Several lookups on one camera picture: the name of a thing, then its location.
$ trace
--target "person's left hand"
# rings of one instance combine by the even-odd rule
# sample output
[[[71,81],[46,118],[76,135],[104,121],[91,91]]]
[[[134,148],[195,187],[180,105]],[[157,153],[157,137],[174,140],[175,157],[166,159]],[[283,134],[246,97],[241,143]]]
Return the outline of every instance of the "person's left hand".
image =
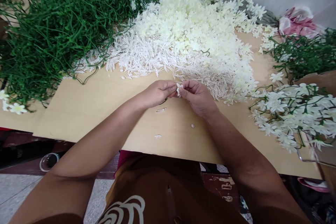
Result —
[[[176,82],[172,80],[157,80],[136,95],[136,99],[140,106],[149,109],[163,103],[166,98],[173,97],[176,88]]]

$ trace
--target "brown shirt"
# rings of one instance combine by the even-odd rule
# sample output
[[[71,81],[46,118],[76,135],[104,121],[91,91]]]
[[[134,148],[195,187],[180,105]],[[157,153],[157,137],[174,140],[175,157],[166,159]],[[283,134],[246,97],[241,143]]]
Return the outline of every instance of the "brown shirt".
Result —
[[[228,202],[204,187],[198,162],[144,155],[126,162],[115,177],[97,223],[247,223]],[[273,207],[260,209],[252,217],[257,224],[306,223]],[[63,214],[37,223],[82,221],[76,215]]]

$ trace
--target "person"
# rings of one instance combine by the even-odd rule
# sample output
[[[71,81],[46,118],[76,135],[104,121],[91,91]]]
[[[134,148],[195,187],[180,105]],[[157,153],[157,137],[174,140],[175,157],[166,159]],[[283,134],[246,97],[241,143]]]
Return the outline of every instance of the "person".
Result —
[[[202,117],[254,223],[310,223],[271,163],[221,114],[207,87],[179,89]],[[176,97],[176,83],[158,80],[122,104],[76,143],[42,178],[10,224],[83,223],[99,171],[122,148],[146,109]],[[246,223],[206,190],[198,162],[140,154],[124,162],[97,223]]]

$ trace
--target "hand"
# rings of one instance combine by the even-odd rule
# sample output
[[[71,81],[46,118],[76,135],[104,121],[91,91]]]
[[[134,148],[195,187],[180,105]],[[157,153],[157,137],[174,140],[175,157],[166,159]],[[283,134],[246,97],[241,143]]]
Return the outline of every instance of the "hand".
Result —
[[[136,95],[137,102],[142,108],[149,109],[165,101],[176,93],[176,82],[170,80],[157,80],[144,91]]]
[[[214,113],[219,112],[215,101],[204,84],[195,80],[187,80],[182,85],[183,88],[179,89],[180,95],[189,101],[197,115],[207,119]]]

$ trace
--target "pink bag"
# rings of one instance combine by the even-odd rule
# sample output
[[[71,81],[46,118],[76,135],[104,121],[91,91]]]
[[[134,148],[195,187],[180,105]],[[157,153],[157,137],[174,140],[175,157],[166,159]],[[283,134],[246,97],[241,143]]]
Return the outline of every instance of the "pink bag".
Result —
[[[279,20],[279,33],[281,35],[303,35],[314,38],[322,34],[324,29],[313,23],[313,14],[308,7],[294,6]]]

